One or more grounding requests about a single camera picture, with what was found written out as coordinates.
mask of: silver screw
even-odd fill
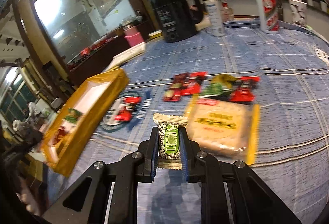
[[[236,161],[235,166],[238,168],[243,168],[246,164],[243,161]]]
[[[131,156],[133,158],[135,158],[135,159],[138,159],[138,158],[140,158],[142,156],[142,153],[140,153],[140,152],[134,152]]]
[[[104,163],[102,161],[97,161],[94,163],[94,168],[100,169],[104,166]]]
[[[197,154],[200,158],[205,158],[207,156],[206,152],[198,152]]]

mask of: blue tablecloth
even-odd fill
[[[218,73],[260,75],[255,89],[261,108],[259,146],[253,170],[298,216],[312,223],[329,195],[329,68],[315,48],[328,45],[300,27],[280,22],[277,34],[260,31],[257,20],[225,23],[224,37],[209,30],[177,43],[147,44],[146,53],[123,66],[139,94],[138,123],[95,130],[68,179],[49,173],[52,201],[97,160],[116,162],[149,138],[153,113],[181,115],[189,101],[163,102],[175,74],[207,71],[203,87]],[[152,184],[139,184],[138,223],[200,223],[198,184],[183,182],[181,171],[158,169]]]

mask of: open yellow tray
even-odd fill
[[[47,163],[55,172],[66,177],[71,174],[99,121],[128,82],[123,69],[108,71],[85,80],[68,99],[42,142]],[[83,113],[76,125],[64,121],[69,108]],[[69,127],[70,132],[56,145],[52,145],[51,141],[60,126]]]

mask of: spray bottle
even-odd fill
[[[261,30],[274,34],[279,30],[276,0],[256,0]]]
[[[205,7],[208,12],[210,22],[212,25],[213,36],[224,36],[224,26],[220,13],[220,1],[218,0],[206,0]]]

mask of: bright light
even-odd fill
[[[17,78],[15,79],[15,81],[14,81],[14,85],[16,85],[20,80],[21,80],[21,78],[22,78],[22,75],[21,74],[19,74],[18,76],[17,76]]]
[[[58,31],[58,32],[53,36],[53,38],[54,38],[54,39],[57,39],[57,38],[59,38],[61,35],[63,35],[63,33],[64,33],[64,29],[61,29],[60,31]]]
[[[34,3],[42,23],[47,26],[56,18],[60,11],[61,0],[37,0]]]
[[[6,78],[5,78],[5,81],[6,82],[10,82],[11,83],[15,79],[16,70],[17,70],[17,67],[12,67],[10,69],[10,71],[8,72],[8,74],[6,75]]]

